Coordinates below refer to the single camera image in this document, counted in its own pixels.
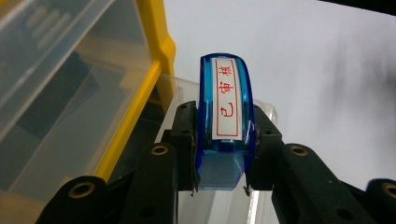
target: black mechanical arm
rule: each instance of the black mechanical arm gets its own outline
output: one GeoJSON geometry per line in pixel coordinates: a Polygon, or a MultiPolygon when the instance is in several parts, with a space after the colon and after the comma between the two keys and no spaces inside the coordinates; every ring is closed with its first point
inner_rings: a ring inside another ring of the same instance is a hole
{"type": "MultiPolygon", "coordinates": [[[[246,192],[271,190],[280,223],[396,223],[396,181],[356,189],[329,170],[309,147],[283,144],[282,134],[254,106],[257,148],[246,170],[246,192]]],[[[197,108],[177,108],[172,130],[145,149],[138,168],[111,184],[95,176],[66,183],[37,223],[177,223],[177,193],[197,189],[197,108]]]]}

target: screw hole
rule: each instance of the screw hole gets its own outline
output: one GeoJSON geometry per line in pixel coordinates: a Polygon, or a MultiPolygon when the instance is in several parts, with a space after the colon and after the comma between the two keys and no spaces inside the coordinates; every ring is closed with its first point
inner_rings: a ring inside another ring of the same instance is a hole
{"type": "Polygon", "coordinates": [[[304,148],[300,147],[292,147],[291,152],[294,153],[297,156],[306,156],[308,155],[308,151],[304,148]]]}
{"type": "Polygon", "coordinates": [[[139,216],[142,218],[153,217],[154,214],[155,214],[155,207],[153,206],[144,207],[139,212],[139,216]]]}
{"type": "Polygon", "coordinates": [[[388,194],[388,196],[396,199],[396,185],[395,184],[383,183],[382,190],[384,190],[385,193],[388,194]]]}
{"type": "Polygon", "coordinates": [[[83,198],[91,194],[94,188],[95,185],[91,182],[82,182],[76,184],[73,188],[69,190],[69,197],[74,199],[83,198]]]}
{"type": "Polygon", "coordinates": [[[352,213],[350,213],[345,208],[337,208],[335,210],[335,213],[337,214],[337,216],[339,216],[342,219],[345,219],[345,220],[352,220],[353,219],[352,213]]]}
{"type": "Polygon", "coordinates": [[[161,156],[161,155],[165,154],[166,152],[168,152],[168,148],[163,147],[163,146],[154,147],[151,150],[151,154],[156,155],[156,156],[161,156]]]}

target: transparent plastic container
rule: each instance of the transparent plastic container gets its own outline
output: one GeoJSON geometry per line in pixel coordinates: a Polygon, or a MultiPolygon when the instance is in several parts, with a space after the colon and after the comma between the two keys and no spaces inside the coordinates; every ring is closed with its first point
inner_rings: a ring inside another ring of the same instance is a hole
{"type": "Polygon", "coordinates": [[[0,20],[0,223],[34,223],[95,175],[151,64],[135,1],[15,3],[0,20]]]}

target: white wall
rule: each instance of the white wall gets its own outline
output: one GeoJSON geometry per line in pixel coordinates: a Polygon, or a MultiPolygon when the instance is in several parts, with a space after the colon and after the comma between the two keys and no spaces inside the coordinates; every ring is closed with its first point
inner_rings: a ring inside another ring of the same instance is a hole
{"type": "Polygon", "coordinates": [[[286,143],[361,189],[396,179],[395,17],[307,0],[164,2],[177,77],[198,82],[202,55],[236,54],[286,143]]]}

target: metal bolt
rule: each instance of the metal bolt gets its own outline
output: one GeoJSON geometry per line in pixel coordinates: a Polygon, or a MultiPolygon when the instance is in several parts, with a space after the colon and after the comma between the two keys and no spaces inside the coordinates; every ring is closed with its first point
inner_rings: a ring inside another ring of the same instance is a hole
{"type": "Polygon", "coordinates": [[[388,196],[396,199],[396,185],[390,183],[383,183],[382,190],[388,194],[388,196]]]}
{"type": "Polygon", "coordinates": [[[305,148],[301,147],[291,147],[291,152],[297,156],[306,156],[308,155],[308,151],[305,148]]]}
{"type": "Polygon", "coordinates": [[[91,182],[78,183],[69,190],[69,197],[74,199],[83,198],[92,193],[94,189],[95,185],[91,182]]]}
{"type": "Polygon", "coordinates": [[[153,155],[155,155],[155,156],[161,156],[161,155],[163,155],[163,154],[166,154],[167,152],[168,152],[168,147],[165,147],[165,146],[157,146],[157,147],[154,147],[152,150],[151,150],[151,154],[153,154],[153,155]]]}

